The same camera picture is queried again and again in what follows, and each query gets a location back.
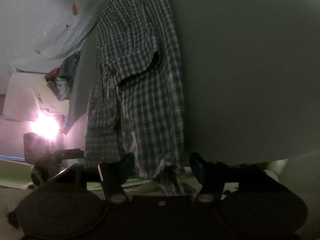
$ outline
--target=checkered fabric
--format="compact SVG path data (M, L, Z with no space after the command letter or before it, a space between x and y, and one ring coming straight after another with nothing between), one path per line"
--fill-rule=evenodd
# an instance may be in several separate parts
M181 61L169 0L110 0L97 27L98 75L85 164L135 155L136 174L183 194Z

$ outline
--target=blue strip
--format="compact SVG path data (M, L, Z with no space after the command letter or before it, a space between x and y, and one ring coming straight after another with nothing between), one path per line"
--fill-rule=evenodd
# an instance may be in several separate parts
M12 156L5 156L5 155L0 155L0 160L7 160L7 161L14 161L14 162L26 162L25 158L21 157L12 157Z

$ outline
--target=white curtain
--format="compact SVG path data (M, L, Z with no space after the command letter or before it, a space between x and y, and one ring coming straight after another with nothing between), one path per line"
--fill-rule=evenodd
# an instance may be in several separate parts
M79 50L108 0L0 0L0 68L49 72Z

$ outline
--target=brown button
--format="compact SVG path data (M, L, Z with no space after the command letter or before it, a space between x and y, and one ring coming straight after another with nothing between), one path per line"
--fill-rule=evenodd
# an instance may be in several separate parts
M115 70L114 68L110 69L109 72L112 77L114 77L117 74L117 70Z

